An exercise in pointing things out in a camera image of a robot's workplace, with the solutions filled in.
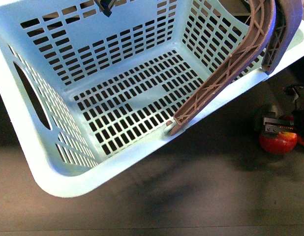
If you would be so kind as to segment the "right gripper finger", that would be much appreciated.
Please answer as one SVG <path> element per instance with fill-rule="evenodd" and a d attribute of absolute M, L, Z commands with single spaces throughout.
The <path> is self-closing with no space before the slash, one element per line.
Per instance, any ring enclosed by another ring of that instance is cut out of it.
<path fill-rule="evenodd" d="M 277 136 L 280 132 L 294 133 L 294 121 L 277 118 L 275 112 L 267 112 L 262 116 L 262 135 Z"/>

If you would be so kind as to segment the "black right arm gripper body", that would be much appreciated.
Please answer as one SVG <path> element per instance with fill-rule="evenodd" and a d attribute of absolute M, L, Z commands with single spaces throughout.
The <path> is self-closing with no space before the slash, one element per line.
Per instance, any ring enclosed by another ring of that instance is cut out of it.
<path fill-rule="evenodd" d="M 304 138 L 304 85 L 289 85 L 284 89 L 284 93 L 293 97 L 294 129 Z"/>

